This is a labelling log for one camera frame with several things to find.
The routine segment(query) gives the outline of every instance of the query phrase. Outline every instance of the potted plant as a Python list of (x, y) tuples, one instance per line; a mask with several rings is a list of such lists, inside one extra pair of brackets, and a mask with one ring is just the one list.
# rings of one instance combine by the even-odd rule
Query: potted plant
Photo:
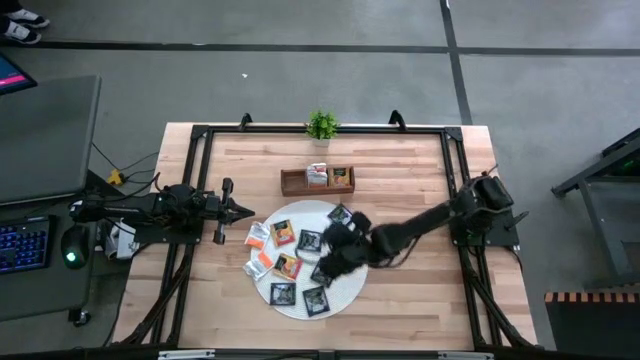
[(338, 132), (338, 121), (332, 113), (314, 111), (311, 113), (311, 121), (307, 124), (307, 135), (313, 138), (316, 146), (327, 147), (332, 137)]

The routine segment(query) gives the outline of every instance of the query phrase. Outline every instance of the monitor screen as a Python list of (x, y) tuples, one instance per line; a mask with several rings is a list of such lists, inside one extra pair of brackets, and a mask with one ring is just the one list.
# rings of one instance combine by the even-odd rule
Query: monitor screen
[(0, 54), (0, 96), (36, 86), (27, 73)]

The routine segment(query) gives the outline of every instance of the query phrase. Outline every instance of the small wooden box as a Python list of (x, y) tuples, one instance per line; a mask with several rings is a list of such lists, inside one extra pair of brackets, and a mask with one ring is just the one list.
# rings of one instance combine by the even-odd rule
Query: small wooden box
[(307, 169), (281, 170), (280, 185), (282, 196), (305, 196), (305, 195), (330, 195), (330, 194), (350, 194), (356, 190), (356, 177), (353, 166), (339, 166), (349, 168), (349, 185), (347, 186), (327, 186), (309, 187), (307, 184)]

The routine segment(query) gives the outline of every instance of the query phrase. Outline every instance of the green plant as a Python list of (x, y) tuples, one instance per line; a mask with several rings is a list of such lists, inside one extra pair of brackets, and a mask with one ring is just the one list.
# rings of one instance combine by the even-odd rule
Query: green plant
[(307, 124), (307, 135), (314, 139), (331, 139), (336, 136), (338, 125), (340, 124), (332, 113), (314, 111), (311, 113), (311, 121)]

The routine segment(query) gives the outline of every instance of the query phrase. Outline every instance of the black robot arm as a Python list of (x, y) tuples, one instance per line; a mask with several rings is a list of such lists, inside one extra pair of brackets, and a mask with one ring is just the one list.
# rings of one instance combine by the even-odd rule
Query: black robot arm
[(320, 270), (331, 278), (347, 274), (367, 264), (383, 267), (400, 251), (417, 239), (453, 220), (468, 236), (478, 236), (490, 230), (494, 217), (509, 211), (513, 199), (497, 177), (479, 176), (465, 184), (451, 200), (433, 207), (404, 223), (383, 224), (370, 229), (371, 222), (362, 213), (355, 213), (355, 227), (334, 223), (323, 233), (331, 249), (320, 259)]
[[(122, 219), (134, 228), (157, 227), (165, 232), (189, 233), (204, 220), (215, 220), (218, 229), (214, 242), (224, 243), (224, 226), (253, 216), (231, 198), (233, 181), (222, 182), (222, 198), (214, 192), (205, 193), (185, 184), (165, 186), (157, 193), (145, 196), (107, 196), (80, 200), (70, 207), (69, 215), (78, 223), (102, 219)], [(167, 236), (167, 242), (177, 237)]]

